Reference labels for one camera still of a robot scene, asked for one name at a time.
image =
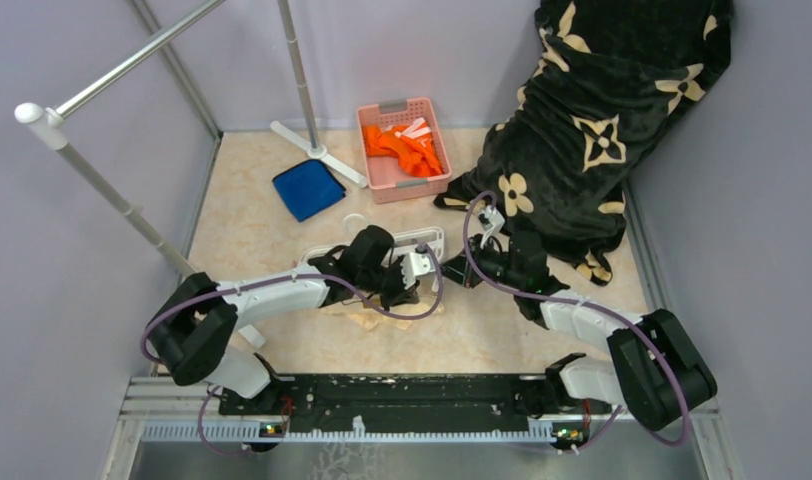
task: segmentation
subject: pink plastic basket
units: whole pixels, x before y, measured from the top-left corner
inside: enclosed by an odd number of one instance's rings
[[[408,125],[416,118],[424,117],[432,130],[435,154],[444,171],[443,174],[435,177],[413,177],[400,169],[396,158],[368,157],[368,153],[362,148],[365,171],[368,174],[368,186],[371,188],[371,195],[375,203],[397,202],[447,191],[451,174],[450,162],[444,151],[441,131],[438,129],[438,122],[429,98],[410,98],[397,102],[367,105],[360,107],[356,114],[359,117],[360,129],[368,125],[379,125],[380,128],[390,125]]]

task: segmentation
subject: blue cloth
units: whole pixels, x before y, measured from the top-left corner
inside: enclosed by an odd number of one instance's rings
[[[298,222],[344,198],[344,185],[320,160],[299,163],[275,176],[273,182],[283,203]]]

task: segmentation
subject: white clamp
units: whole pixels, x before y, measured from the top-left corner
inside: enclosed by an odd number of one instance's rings
[[[409,252],[403,255],[403,285],[410,288],[417,278],[435,272],[435,267],[427,253]]]
[[[480,241],[480,248],[485,248],[488,240],[500,233],[500,229],[503,228],[506,219],[503,218],[503,215],[497,208],[491,205],[487,205],[483,208],[477,215],[477,218],[483,226],[483,239]]]

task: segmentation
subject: white pole connector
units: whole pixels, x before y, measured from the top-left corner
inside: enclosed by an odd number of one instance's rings
[[[59,130],[64,118],[52,108],[43,108],[35,103],[23,103],[14,109],[14,118],[26,125],[36,137],[52,151],[66,147],[67,137]]]

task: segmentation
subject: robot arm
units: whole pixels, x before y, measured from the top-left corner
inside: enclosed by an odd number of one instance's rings
[[[236,282],[214,282],[205,273],[191,275],[156,317],[196,297],[219,291],[236,293],[215,295],[216,298],[176,312],[158,323],[147,339],[176,384],[191,385],[205,380],[244,398],[253,398],[270,384],[271,373],[257,357],[229,345],[232,333],[259,320],[295,310],[322,308],[354,295],[341,283],[325,277],[379,294],[385,309],[416,299],[417,277],[435,272],[433,257],[411,251],[398,256],[390,265],[383,265],[392,248],[393,237],[379,227],[370,226],[349,246],[337,247],[287,272]],[[251,285],[263,286],[245,288]]]
[[[491,212],[480,219],[486,231],[499,230]],[[386,309],[414,300],[416,277],[432,273],[434,262],[425,253],[408,252],[384,266],[393,246],[388,232],[371,226],[349,246],[336,247],[323,257],[281,274],[240,282],[213,282],[205,273],[192,275],[159,310],[157,318],[178,311],[168,315],[166,321],[157,322],[147,339],[178,385],[205,380],[246,399],[267,396],[272,390],[266,387],[274,380],[273,372],[260,358],[229,346],[232,333],[275,315],[322,308],[353,296],[353,290],[332,281],[333,278],[379,294]],[[625,405],[651,430],[660,430],[679,418],[676,394],[647,348],[622,325],[583,307],[583,298],[549,274],[545,267],[547,255],[537,235],[514,234],[507,252],[494,250],[485,236],[476,235],[469,239],[469,248],[480,270],[497,282],[522,292],[569,300],[564,304],[515,296],[527,319],[543,328],[573,335],[611,356],[610,361],[574,354],[548,367],[545,370],[548,404],[574,406],[579,400],[590,398]],[[460,254],[446,262],[441,272],[473,288],[480,279],[462,257]],[[246,290],[251,285],[262,288]],[[194,302],[195,298],[210,293],[213,298]],[[182,304],[190,306],[180,308]],[[690,409],[716,394],[714,378],[673,314],[658,310],[624,317],[665,354]]]
[[[495,207],[487,206],[478,219],[483,233],[469,238],[466,248],[480,271],[506,287],[554,299],[538,301],[515,296],[524,317],[547,330],[574,336],[611,356],[611,360],[600,360],[573,354],[551,365],[545,374],[553,391],[553,402],[571,405],[572,399],[595,399],[626,406],[650,430],[660,430],[680,417],[677,396],[653,354],[626,326],[586,307],[587,299],[550,275],[540,236],[535,232],[516,232],[509,239],[508,251],[503,252],[499,243],[495,249],[489,241],[503,227],[503,216]],[[482,282],[482,277],[473,271],[466,257],[463,251],[445,262],[442,272],[456,283],[473,288]],[[716,395],[715,378],[674,314],[664,309],[647,315],[616,313],[638,327],[663,353],[689,409]]]

